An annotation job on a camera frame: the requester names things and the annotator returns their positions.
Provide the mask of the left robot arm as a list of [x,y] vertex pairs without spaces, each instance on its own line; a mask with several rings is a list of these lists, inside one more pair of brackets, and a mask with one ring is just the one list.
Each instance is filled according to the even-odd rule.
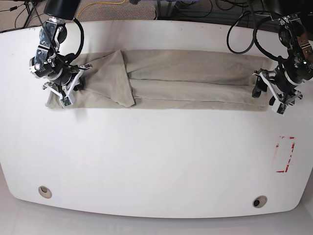
[[307,31],[312,30],[310,20],[313,18],[313,2],[311,0],[267,0],[265,5],[269,16],[261,19],[253,33],[257,34],[259,27],[268,21],[279,22],[278,37],[281,44],[287,48],[288,57],[274,56],[264,50],[258,41],[257,48],[268,58],[278,63],[272,70],[259,69],[252,91],[253,98],[259,98],[262,92],[270,91],[272,98],[269,105],[278,114],[284,114],[296,99],[303,95],[297,86],[313,77],[313,47],[309,42]]

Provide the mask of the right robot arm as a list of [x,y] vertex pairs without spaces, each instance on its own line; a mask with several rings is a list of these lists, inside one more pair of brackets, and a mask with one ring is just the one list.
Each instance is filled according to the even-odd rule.
[[[49,0],[44,9],[48,15],[47,21],[40,22],[40,42],[35,56],[30,60],[30,72],[36,78],[48,81],[43,89],[48,89],[59,98],[62,107],[73,105],[74,91],[84,88],[81,78],[84,71],[92,65],[73,65],[72,62],[81,54],[84,45],[84,30],[81,23],[75,18],[80,5],[79,0]],[[67,37],[66,21],[74,21],[80,30],[80,45],[76,53],[61,55],[60,45]]]

